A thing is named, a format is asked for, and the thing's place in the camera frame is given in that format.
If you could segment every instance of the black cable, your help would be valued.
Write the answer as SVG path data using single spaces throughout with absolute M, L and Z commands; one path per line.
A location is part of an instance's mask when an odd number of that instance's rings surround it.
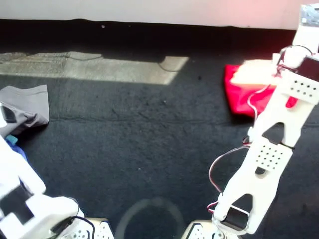
M 280 53 L 279 53 L 279 54 L 280 54 L 280 57 L 279 57 L 279 59 L 278 59 L 277 65 L 279 65 L 280 61 L 284 58 L 285 52 L 286 52 L 287 48 L 291 48 L 291 47 L 294 47 L 294 46 L 302 47 L 302 48 L 306 49 L 308 52 L 310 52 L 311 55 L 313 54 L 313 52 L 310 51 L 310 49 L 307 48 L 307 47 L 305 47 L 305 46 L 301 46 L 301 45 L 290 45 L 290 46 L 286 46 L 286 47 L 284 47 L 283 49 L 280 50 Z
M 83 218 L 83 217 L 79 217 L 79 216 L 73 216 L 70 218 L 71 220 L 72 219 L 80 219 L 82 221 L 85 221 L 86 223 L 90 224 L 91 227 L 92 227 L 92 239 L 94 239 L 94 234 L 95 234 L 95 226 L 92 222 L 90 222 L 89 220 L 87 220 L 86 218 Z
M 168 69 L 165 69 L 159 62 L 158 62 L 158 65 L 163 71 L 167 71 L 167 72 L 179 72 L 180 71 L 180 70 L 168 70 Z

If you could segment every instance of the floor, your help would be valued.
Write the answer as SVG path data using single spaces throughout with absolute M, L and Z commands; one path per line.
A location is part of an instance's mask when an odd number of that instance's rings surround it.
M 178 238 L 191 221 L 209 219 L 205 206 L 218 194 L 208 167 L 240 145 L 252 123 L 229 111 L 224 66 L 271 59 L 294 37 L 83 20 L 4 20 L 0 27 L 0 87 L 48 85 L 49 126 L 19 137 L 48 195 L 76 198 L 87 216 L 109 218 L 115 231 L 133 205 L 144 209 L 128 224 L 128 239 Z M 267 219 L 244 238 L 316 238 L 318 115 Z M 220 163 L 221 186 L 243 156 Z

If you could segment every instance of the white robot part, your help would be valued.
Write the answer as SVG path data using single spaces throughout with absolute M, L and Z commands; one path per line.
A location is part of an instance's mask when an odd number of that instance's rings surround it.
M 218 197 L 212 222 L 223 233 L 256 232 L 275 198 L 279 179 L 293 154 L 301 129 L 319 103 L 319 41 L 315 37 L 319 36 L 319 13 L 314 5 L 311 7 L 315 10 L 313 15 L 306 16 L 313 17 L 312 22 L 302 22 L 294 38 L 293 45 L 299 46 L 287 48 L 284 58 L 278 60 L 281 68 L 277 87 L 248 131 L 248 153 Z M 284 137 L 281 142 L 274 143 L 265 138 L 264 133 L 277 123 L 284 124 Z M 234 203 L 247 194 L 252 196 L 252 208 L 245 213 Z

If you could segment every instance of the blue object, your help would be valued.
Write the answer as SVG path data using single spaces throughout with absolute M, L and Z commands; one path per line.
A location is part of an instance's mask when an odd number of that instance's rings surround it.
M 18 142 L 18 139 L 11 134 L 9 134 L 5 139 L 9 140 L 13 145 L 16 145 L 16 143 Z
M 26 158 L 26 155 L 25 155 L 24 151 L 23 151 L 19 146 L 16 146 L 16 145 L 12 144 L 12 142 L 11 142 L 10 140 L 8 140 L 7 138 L 5 138 L 5 141 L 6 141 L 6 143 L 10 146 L 10 148 L 11 148 L 14 152 L 17 152 L 17 153 L 21 154 L 21 155 L 23 156 L 23 158 L 24 158 L 26 161 L 28 161 L 27 158 Z

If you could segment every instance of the white wall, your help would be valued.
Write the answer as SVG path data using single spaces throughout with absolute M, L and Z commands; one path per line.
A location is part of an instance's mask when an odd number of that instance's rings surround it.
M 0 18 L 160 22 L 296 29 L 319 0 L 0 0 Z

